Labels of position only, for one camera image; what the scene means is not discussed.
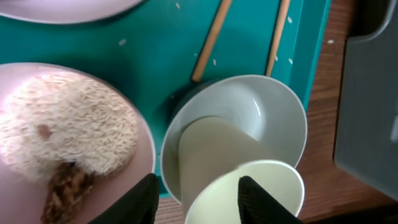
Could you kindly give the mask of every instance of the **cup rim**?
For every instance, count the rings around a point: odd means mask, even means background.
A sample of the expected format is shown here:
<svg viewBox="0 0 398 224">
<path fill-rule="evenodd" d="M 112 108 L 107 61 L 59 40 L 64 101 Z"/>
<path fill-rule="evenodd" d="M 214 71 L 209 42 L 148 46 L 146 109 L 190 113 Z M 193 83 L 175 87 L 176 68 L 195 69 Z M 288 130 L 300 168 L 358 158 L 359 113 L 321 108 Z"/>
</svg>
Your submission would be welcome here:
<svg viewBox="0 0 398 224">
<path fill-rule="evenodd" d="M 189 217 L 190 213 L 192 213 L 192 207 L 194 206 L 194 204 L 197 203 L 198 198 L 203 195 L 205 193 L 206 190 L 208 190 L 210 187 L 214 186 L 217 183 L 217 180 L 222 179 L 223 177 L 226 177 L 227 175 L 229 175 L 230 173 L 241 169 L 241 168 L 245 168 L 245 167 L 249 167 L 249 166 L 254 166 L 254 165 L 258 165 L 258 164 L 277 164 L 277 165 L 281 165 L 283 167 L 288 168 L 289 170 L 293 171 L 293 173 L 296 175 L 296 177 L 298 178 L 299 182 L 300 182 L 300 188 L 302 190 L 301 193 L 301 199 L 300 199 L 300 204 L 298 206 L 298 209 L 296 211 L 296 213 L 294 214 L 295 217 L 297 217 L 301 211 L 301 209 L 303 208 L 303 204 L 304 204 L 304 198 L 305 198 L 305 186 L 304 186 L 304 181 L 301 177 L 301 175 L 299 174 L 299 172 L 297 172 L 297 170 L 295 170 L 292 166 L 290 166 L 289 164 L 282 162 L 282 161 L 277 161 L 277 160 L 273 160 L 273 159 L 261 159 L 261 160 L 257 160 L 257 161 L 251 161 L 251 162 L 245 162 L 244 164 L 241 164 L 237 167 L 237 169 L 232 170 L 231 172 L 228 172 L 227 174 L 222 175 L 221 177 L 217 178 L 216 180 L 212 181 L 206 188 L 204 188 L 196 197 L 196 199 L 192 202 L 192 204 L 190 205 L 187 214 L 184 217 L 184 224 L 188 224 L 187 221 L 187 217 Z"/>
</svg>

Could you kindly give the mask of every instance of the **pink plate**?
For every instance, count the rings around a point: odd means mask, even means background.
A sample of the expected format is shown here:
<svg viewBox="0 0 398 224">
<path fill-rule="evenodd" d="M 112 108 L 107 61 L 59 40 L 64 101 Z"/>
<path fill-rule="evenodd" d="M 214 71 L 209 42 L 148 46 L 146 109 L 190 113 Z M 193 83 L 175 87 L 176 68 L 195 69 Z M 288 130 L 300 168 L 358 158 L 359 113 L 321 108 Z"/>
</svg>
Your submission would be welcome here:
<svg viewBox="0 0 398 224">
<path fill-rule="evenodd" d="M 0 103 L 27 78 L 44 72 L 59 71 L 85 73 L 56 65 L 42 63 L 11 63 L 0 65 Z M 149 127 L 138 110 L 138 147 L 129 165 L 116 177 L 94 187 L 92 193 L 76 220 L 76 224 L 86 224 L 109 208 L 129 189 L 147 174 L 154 172 L 155 147 Z M 0 160 L 0 223 L 40 224 L 47 189 L 32 184 L 11 170 Z"/>
<path fill-rule="evenodd" d="M 114 16 L 143 0 L 1 0 L 0 16 L 46 24 L 74 24 Z"/>
</svg>

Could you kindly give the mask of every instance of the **bowl rim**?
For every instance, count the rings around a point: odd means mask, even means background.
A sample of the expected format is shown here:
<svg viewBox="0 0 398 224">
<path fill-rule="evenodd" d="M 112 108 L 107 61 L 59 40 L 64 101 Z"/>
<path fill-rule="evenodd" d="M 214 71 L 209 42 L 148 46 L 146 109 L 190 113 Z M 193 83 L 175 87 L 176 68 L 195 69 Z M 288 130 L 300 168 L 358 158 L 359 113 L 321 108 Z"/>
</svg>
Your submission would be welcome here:
<svg viewBox="0 0 398 224">
<path fill-rule="evenodd" d="M 143 115 L 139 112 L 139 110 L 136 108 L 136 106 L 124 95 L 122 94 L 119 90 L 117 90 L 115 87 L 110 85 L 108 82 L 105 80 L 102 80 L 100 78 L 95 77 L 94 75 L 90 75 L 89 73 L 82 72 L 80 70 L 74 69 L 74 68 L 69 68 L 61 65 L 54 65 L 54 64 L 49 64 L 49 63 L 37 63 L 37 62 L 16 62 L 16 63 L 5 63 L 0 65 L 0 70 L 5 69 L 5 68 L 12 68 L 12 67 L 21 67 L 21 66 L 37 66 L 37 67 L 47 67 L 47 68 L 55 68 L 59 70 L 64 70 L 67 72 L 73 72 L 79 75 L 83 75 L 89 78 L 92 78 L 96 80 L 97 82 L 100 82 L 104 85 L 106 85 L 108 88 L 112 89 L 115 91 L 117 94 L 119 94 L 123 99 L 132 107 L 132 109 L 136 112 L 137 118 L 142 120 L 142 123 L 144 124 L 145 127 L 145 132 L 148 135 L 149 141 L 150 141 L 150 148 L 152 151 L 152 169 L 151 172 L 155 173 L 155 165 L 156 165 L 156 149 L 155 149 L 155 141 L 154 137 L 152 135 L 152 132 L 150 131 L 149 125 Z"/>
<path fill-rule="evenodd" d="M 198 98 L 198 96 L 200 94 L 203 94 L 204 91 L 208 90 L 209 88 L 216 88 L 218 85 L 222 85 L 223 83 L 226 82 L 230 82 L 231 80 L 236 80 L 236 79 L 242 79 L 242 78 L 258 78 L 258 79 L 264 79 L 264 80 L 269 80 L 271 82 L 276 83 L 277 85 L 282 86 L 283 88 L 285 88 L 286 90 L 288 90 L 296 99 L 296 101 L 298 102 L 298 104 L 300 105 L 301 108 L 301 112 L 303 114 L 303 120 L 304 120 L 304 124 L 305 124 L 305 133 L 304 133 L 304 142 L 303 142 L 303 146 L 301 149 L 301 153 L 300 156 L 298 157 L 297 162 L 294 164 L 294 166 L 292 166 L 293 168 L 296 168 L 297 165 L 299 164 L 304 150 L 305 150 L 305 145 L 307 143 L 307 137 L 308 137 L 308 121 L 307 121 L 307 114 L 305 112 L 305 109 L 303 107 L 303 104 L 300 100 L 300 98 L 296 95 L 296 93 L 290 88 L 288 87 L 285 83 L 282 83 L 279 80 L 276 80 L 275 78 L 272 77 L 268 77 L 265 75 L 253 75 L 253 74 L 248 74 L 248 75 L 238 75 L 238 76 L 234 76 L 234 77 L 229 77 L 229 78 L 225 78 L 223 80 L 219 80 L 218 82 L 214 82 L 212 84 L 210 84 L 208 87 L 206 87 L 205 89 L 203 89 L 202 91 L 199 91 L 198 93 L 196 93 L 194 96 L 192 96 L 187 102 L 184 103 L 184 105 L 179 109 L 179 111 L 175 114 L 175 116 L 172 118 L 172 121 L 170 122 L 167 130 L 166 130 L 166 134 L 165 137 L 163 139 L 163 143 L 162 143 L 162 149 L 160 151 L 160 176 L 163 182 L 164 187 L 166 188 L 167 192 L 170 194 L 170 196 L 179 204 L 181 204 L 181 201 L 174 195 L 174 193 L 170 190 L 170 187 L 168 186 L 166 180 L 165 180 L 165 175 L 164 175 L 164 171 L 163 171 L 163 166 L 164 166 L 164 147 L 165 147 L 165 143 L 166 140 L 169 138 L 170 136 L 170 130 L 172 126 L 175 126 L 175 123 L 177 122 L 177 118 L 179 116 L 181 116 L 181 114 L 183 113 L 184 110 L 186 110 L 186 108 L 188 108 L 193 101 L 196 100 L 196 98 Z"/>
<path fill-rule="evenodd" d="M 9 13 L 2 12 L 2 11 L 0 11 L 0 16 L 8 17 L 10 19 L 16 19 L 19 21 L 35 22 L 35 23 L 39 23 L 39 24 L 58 24 L 58 25 L 80 24 L 80 23 L 93 22 L 93 21 L 98 21 L 98 20 L 102 20 L 105 18 L 113 17 L 113 16 L 118 15 L 128 9 L 133 8 L 134 6 L 140 4 L 141 2 L 144 2 L 144 1 L 146 1 L 146 0 L 133 0 L 129 4 L 125 5 L 124 7 L 120 8 L 118 10 L 104 13 L 101 16 L 89 17 L 86 19 L 61 19 L 58 21 L 56 21 L 56 20 L 51 21 L 51 20 L 43 20 L 43 19 L 31 19 L 29 17 L 24 17 L 24 16 L 16 16 L 16 15 L 9 14 Z"/>
</svg>

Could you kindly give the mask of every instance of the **white bowl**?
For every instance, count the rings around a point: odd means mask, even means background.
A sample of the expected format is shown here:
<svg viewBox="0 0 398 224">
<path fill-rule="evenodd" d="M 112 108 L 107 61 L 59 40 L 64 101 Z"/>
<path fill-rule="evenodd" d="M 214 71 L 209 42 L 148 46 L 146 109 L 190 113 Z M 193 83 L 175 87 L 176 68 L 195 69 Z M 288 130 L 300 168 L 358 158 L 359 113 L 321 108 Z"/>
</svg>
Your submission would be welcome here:
<svg viewBox="0 0 398 224">
<path fill-rule="evenodd" d="M 114 16 L 143 0 L 1 0 L 0 16 L 46 24 L 74 24 Z"/>
<path fill-rule="evenodd" d="M 200 118 L 227 119 L 259 141 L 267 153 L 257 159 L 297 166 L 307 140 L 307 117 L 299 98 L 288 86 L 262 75 L 242 75 L 199 88 L 200 92 L 175 115 L 162 145 L 162 180 L 176 201 L 181 200 L 178 142 L 185 128 Z"/>
<path fill-rule="evenodd" d="M 0 82 L 0 112 L 5 97 L 24 80 L 40 75 L 41 73 L 62 71 L 75 72 L 105 83 L 89 74 L 58 65 L 44 63 L 11 63 L 0 65 L 0 79 L 2 80 Z M 123 96 L 112 86 L 108 86 Z M 137 116 L 137 149 L 130 163 L 120 174 L 95 186 L 92 193 L 89 194 L 75 222 L 76 224 L 90 222 L 108 209 L 147 174 L 154 172 L 156 153 L 152 135 L 147 123 L 138 110 L 131 103 L 130 106 L 136 112 Z M 39 186 L 28 182 L 18 173 L 11 171 L 0 160 L 0 223 L 40 224 L 40 216 L 44 209 L 46 196 L 46 186 Z"/>
</svg>

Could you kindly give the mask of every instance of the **gray object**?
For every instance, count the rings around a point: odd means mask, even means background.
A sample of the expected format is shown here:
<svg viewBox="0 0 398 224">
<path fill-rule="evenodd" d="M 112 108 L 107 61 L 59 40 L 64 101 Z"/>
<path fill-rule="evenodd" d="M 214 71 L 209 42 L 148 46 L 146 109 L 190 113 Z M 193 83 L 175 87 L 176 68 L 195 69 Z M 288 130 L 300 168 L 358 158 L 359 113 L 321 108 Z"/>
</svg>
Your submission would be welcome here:
<svg viewBox="0 0 398 224">
<path fill-rule="evenodd" d="M 398 4 L 346 45 L 335 164 L 398 200 Z"/>
</svg>

